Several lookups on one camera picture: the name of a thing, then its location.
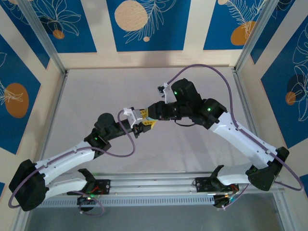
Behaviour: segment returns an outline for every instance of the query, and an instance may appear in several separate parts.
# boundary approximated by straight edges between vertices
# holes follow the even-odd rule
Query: wire
[[[248,188],[248,186],[249,186],[250,184],[247,184],[246,185],[246,187],[241,191],[241,193],[238,195],[238,197],[236,197],[235,199],[234,199],[234,201],[232,201],[232,202],[230,202],[228,205],[226,205],[226,206],[222,206],[222,208],[218,208],[218,210],[225,210],[226,208],[228,208],[230,205],[232,205],[232,204],[234,204],[234,202],[235,201],[237,201],[242,195],[243,195],[243,193],[246,191],[246,189]]]
[[[262,148],[265,152],[268,151],[268,149],[263,145],[261,144],[259,141],[257,141],[254,137],[252,137],[251,135],[249,135],[246,131],[242,130],[241,128],[239,128],[239,125],[237,124],[237,121],[235,120],[235,117],[234,117],[234,112],[233,112],[233,98],[232,98],[232,92],[231,92],[231,87],[230,87],[230,84],[228,83],[227,79],[224,77],[223,74],[221,74],[217,69],[215,69],[214,67],[212,66],[209,66],[209,65],[206,65],[206,64],[192,64],[192,65],[189,65],[185,68],[183,68],[182,70],[180,70],[167,84],[170,84],[173,80],[175,80],[180,74],[182,74],[185,70],[187,70],[188,68],[190,67],[194,67],[194,66],[202,66],[202,67],[207,67],[213,71],[215,71],[222,79],[223,81],[226,83],[227,85],[227,88],[228,88],[228,92],[229,92],[229,100],[230,100],[230,114],[231,114],[231,118],[232,118],[232,121],[235,125],[235,127],[242,133],[244,134],[246,137],[248,137],[250,140],[252,140],[254,143],[256,143],[260,148]],[[303,191],[304,190],[304,184],[303,182],[301,181],[301,179],[298,177],[298,175],[284,162],[282,161],[278,156],[276,156],[274,153],[270,152],[269,153],[273,158],[275,158],[280,164],[282,164],[292,175],[293,177],[297,180],[297,182],[299,183],[300,185],[300,188],[294,188],[290,185],[287,185],[287,184],[284,184],[284,183],[281,183],[281,182],[277,182],[275,181],[276,184],[279,184],[279,185],[282,185],[286,188],[289,188],[289,189],[292,189],[292,190],[295,190],[295,191]]]
[[[12,201],[13,201],[13,198],[16,196],[17,192],[20,190],[20,188],[34,175],[36,174],[37,172],[41,171],[42,169],[48,167],[49,165],[53,164],[54,162],[60,160],[60,159],[63,159],[64,157],[67,157],[71,154],[74,154],[74,153],[77,153],[77,152],[80,152],[80,151],[85,151],[85,150],[96,150],[96,151],[100,151],[102,153],[105,153],[107,155],[110,155],[110,156],[114,156],[114,157],[129,157],[131,155],[133,155],[135,153],[135,150],[136,150],[136,146],[135,146],[135,143],[134,143],[134,140],[132,139],[132,137],[130,136],[130,134],[128,133],[128,131],[126,130],[126,128],[124,127],[124,125],[122,124],[121,120],[120,120],[120,115],[123,113],[124,111],[121,110],[118,114],[117,114],[117,119],[118,119],[118,122],[121,126],[121,128],[124,130],[125,134],[128,136],[129,140],[131,141],[131,144],[133,145],[133,151],[130,153],[130,154],[127,154],[127,155],[116,155],[116,154],[112,154],[110,152],[107,152],[101,148],[97,148],[97,147],[83,147],[83,148],[78,148],[76,150],[71,150],[67,153],[64,153],[63,155],[47,162],[46,165],[42,165],[41,167],[37,168],[36,170],[34,170],[32,173],[30,173],[23,181],[21,181],[21,183],[16,187],[16,189],[14,190],[14,192],[12,193],[10,199],[9,199],[9,204],[8,206],[10,208],[18,208],[20,207],[20,205],[12,205]],[[83,192],[77,192],[77,191],[74,191],[75,193],[78,193],[78,194],[81,194],[81,195],[86,195],[87,197],[91,197]],[[104,208],[103,208],[103,205],[100,203],[100,202],[97,202],[97,204],[101,205],[102,207],[102,210],[104,211]]]
[[[174,122],[175,122],[177,125],[181,126],[181,127],[192,127],[192,126],[196,125],[195,123],[193,123],[193,124],[188,124],[188,125],[186,125],[186,124],[179,124],[179,123],[177,123],[176,120],[174,120]]]
[[[235,186],[234,186],[233,184],[231,184],[230,186],[231,186],[231,188],[232,188],[232,195],[234,195],[234,194],[235,194],[234,191],[237,191],[237,189],[235,188]]]
[[[73,193],[78,193],[78,194],[83,195],[83,196],[85,196],[85,197],[91,197],[91,196],[89,196],[88,194],[83,193],[83,192],[79,192],[79,191],[72,191],[72,192],[73,192]],[[99,214],[91,214],[91,213],[87,213],[87,212],[82,211],[82,210],[81,210],[81,205],[83,204],[84,201],[87,201],[87,200],[84,200],[84,201],[82,201],[82,202],[79,204],[78,209],[79,209],[80,213],[81,213],[81,214],[84,214],[84,215],[87,215],[87,216],[92,216],[92,217],[100,217],[100,216],[102,216],[102,215],[105,213],[105,208],[104,208],[104,206],[102,205],[102,203],[101,203],[99,200],[97,200],[96,198],[94,198],[94,197],[91,197],[91,200],[95,201],[95,202],[102,208],[101,213],[99,213]]]
[[[100,189],[98,186],[96,186],[91,192],[89,192],[89,193],[93,193],[93,192],[95,192],[95,190],[97,190],[97,189]]]

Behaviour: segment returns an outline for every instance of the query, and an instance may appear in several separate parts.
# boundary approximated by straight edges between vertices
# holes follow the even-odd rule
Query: metal frame
[[[46,137],[44,138],[43,146],[42,146],[41,152],[39,154],[38,160],[42,160],[43,154],[45,153],[45,150],[46,150],[46,147],[47,147],[47,143],[48,143],[48,140],[50,138],[50,134],[51,134],[51,130],[52,130],[52,125],[53,125],[54,119],[55,119],[55,117],[57,115],[58,108],[59,108],[59,105],[60,105],[60,101],[61,101],[61,98],[62,98],[62,95],[63,95],[63,92],[64,92],[64,88],[65,88],[65,85],[66,85],[67,75],[68,75],[68,71],[66,71],[66,74],[65,74],[65,76],[64,76],[64,78],[62,80],[62,83],[60,85],[60,90],[59,90],[58,96],[56,97],[55,104],[53,106],[52,116],[51,116],[51,118],[49,120],[49,123],[48,123],[48,132],[47,132]]]
[[[278,2],[279,0],[268,0],[266,5],[264,6],[259,18],[257,19],[256,26],[250,33],[250,36],[248,37],[248,40],[244,45],[241,55],[234,66],[236,72],[241,70],[243,63],[249,57],[251,50],[255,46]]]
[[[32,8],[31,3],[28,0],[16,0],[16,2],[20,11],[33,29],[35,35],[41,42],[46,53],[49,55],[50,59],[53,60],[54,64],[62,74],[66,74],[65,67],[58,56],[58,52],[55,49],[38,16],[36,15],[34,9]]]
[[[234,79],[239,91],[240,99],[244,108],[249,129],[257,134],[253,117],[250,113],[250,106],[240,78],[233,71]],[[61,87],[61,92],[57,99],[56,108],[52,117],[50,128],[52,128],[54,118],[59,107],[61,96],[64,90],[66,78]],[[110,179],[110,194],[99,198],[106,206],[154,206],[154,205],[211,205],[213,195],[225,194],[217,192],[196,192],[192,182],[196,177],[208,177],[210,172],[183,172],[183,173],[136,173],[136,174],[94,174],[97,179]],[[263,192],[256,188],[248,188],[245,193],[272,193],[275,197],[283,226],[286,230],[296,230],[294,219],[290,216],[287,203],[283,197],[282,187],[272,187],[269,192]],[[59,195],[46,200],[39,207],[76,207],[76,196]],[[26,226],[26,218],[29,213],[20,212],[18,220],[19,227]]]
[[[246,96],[246,93],[244,91],[241,76],[236,71],[233,72],[233,76],[234,76],[236,85],[238,87],[238,91],[239,91],[240,99],[242,101],[242,105],[243,105],[243,108],[244,108],[245,115],[247,115],[246,118],[247,118],[248,126],[253,133],[258,135],[256,124],[254,122],[253,116],[250,113],[251,112],[250,111],[250,103],[247,100],[247,96]],[[287,202],[287,199],[285,198],[285,191],[284,190],[278,190],[277,192],[273,193],[273,195],[274,195],[276,206],[277,206],[277,209],[279,211],[281,221],[282,221],[282,225],[283,225],[284,229],[288,230],[288,231],[299,230],[298,229],[299,225],[297,224],[297,220],[294,217],[294,215],[290,212],[291,209],[290,209],[289,203]]]

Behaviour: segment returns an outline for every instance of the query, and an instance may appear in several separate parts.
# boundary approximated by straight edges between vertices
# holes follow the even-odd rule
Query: floral line drawing
[[[276,8],[274,9],[273,13],[271,14],[271,16],[276,19],[277,18],[277,14],[278,11],[286,11],[289,9],[289,7],[291,6],[291,3],[293,2],[293,0],[280,0],[277,5]]]
[[[118,26],[126,31],[125,44],[137,39],[148,42],[160,24],[164,25],[163,13],[170,10],[177,0],[126,0],[115,10]]]
[[[74,25],[81,15],[67,10],[66,0],[29,0],[46,32],[57,39],[65,37],[64,32],[79,36],[79,30]],[[5,6],[17,19],[28,25],[15,0],[2,0]]]
[[[2,65],[5,62],[7,54],[6,53],[0,53],[0,67],[2,67]],[[1,105],[3,105],[6,101],[9,103],[10,100],[17,100],[19,102],[23,102],[23,99],[21,99],[22,97],[22,93],[21,94],[14,94],[12,92],[10,92],[9,90],[7,90],[3,84],[0,81],[0,102]]]
[[[289,79],[285,100],[288,105],[298,103],[298,121],[308,118],[308,24],[301,32],[293,53],[295,75]]]
[[[261,13],[267,0],[257,0],[251,7],[248,7],[246,0],[218,0],[219,5],[226,5],[229,8],[231,17],[235,18],[239,25],[231,36],[234,45],[244,45],[255,25],[255,20]]]

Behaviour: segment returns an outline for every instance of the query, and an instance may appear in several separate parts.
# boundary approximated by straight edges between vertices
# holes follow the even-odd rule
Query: leaf pattern
[[[127,31],[124,37],[128,37],[125,44],[137,39],[138,41],[144,37],[151,37],[155,34],[155,31],[159,29],[160,24],[164,25],[163,13],[170,10],[177,0],[172,0],[173,2],[170,6],[167,6],[167,2],[171,0],[140,0],[141,6],[145,9],[148,15],[148,21],[143,28],[135,31]]]
[[[28,25],[18,5],[1,0],[11,13]],[[67,10],[66,0],[33,0],[30,2],[42,24],[47,24],[46,31],[60,30],[79,35],[78,28],[73,24],[81,19],[81,15]]]
[[[286,11],[289,9],[289,7],[291,6],[291,3],[293,2],[293,0],[283,0],[283,1],[279,1],[277,3],[277,6],[275,8],[275,10],[273,11],[273,13],[271,14],[271,16],[276,19],[277,18],[277,14],[278,11]]]
[[[245,0],[228,0],[226,5],[229,12],[236,19],[238,25],[245,28],[246,38],[251,32],[251,23],[261,12],[267,0],[260,0],[259,3],[253,3],[252,7],[248,7]]]
[[[4,64],[6,56],[7,56],[6,53],[0,52],[0,67],[2,67],[2,65]],[[9,102],[10,99],[22,102],[23,101],[21,99],[22,95],[23,95],[22,93],[14,94],[10,92],[9,90],[6,90],[6,88],[3,86],[3,84],[0,81],[0,105],[3,105],[5,101]]]
[[[298,121],[303,122],[308,118],[308,24],[299,35],[293,54],[294,72],[296,83],[291,92],[298,96]]]

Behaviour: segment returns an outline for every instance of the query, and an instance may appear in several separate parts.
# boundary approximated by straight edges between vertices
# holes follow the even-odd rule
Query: robotic arm
[[[21,208],[29,211],[45,199],[66,192],[74,194],[72,191],[88,193],[97,188],[101,190],[101,184],[104,184],[103,188],[107,193],[110,182],[96,180],[86,169],[61,175],[101,156],[102,151],[107,152],[110,149],[110,140],[123,136],[126,132],[133,133],[137,138],[140,133],[149,131],[157,120],[181,120],[183,117],[188,117],[195,124],[222,136],[250,160],[250,163],[241,166],[218,166],[204,182],[211,187],[211,191],[214,188],[221,192],[226,186],[239,183],[251,183],[264,191],[271,188],[282,164],[269,153],[285,161],[289,155],[287,149],[276,149],[241,124],[235,123],[223,105],[214,99],[202,99],[193,83],[186,79],[175,82],[171,87],[164,84],[158,90],[165,101],[154,103],[145,110],[125,108],[124,115],[127,119],[117,123],[111,114],[102,114],[94,124],[91,134],[78,145],[50,159],[36,163],[30,160],[22,162],[9,185]],[[260,148],[253,139],[266,148]]]

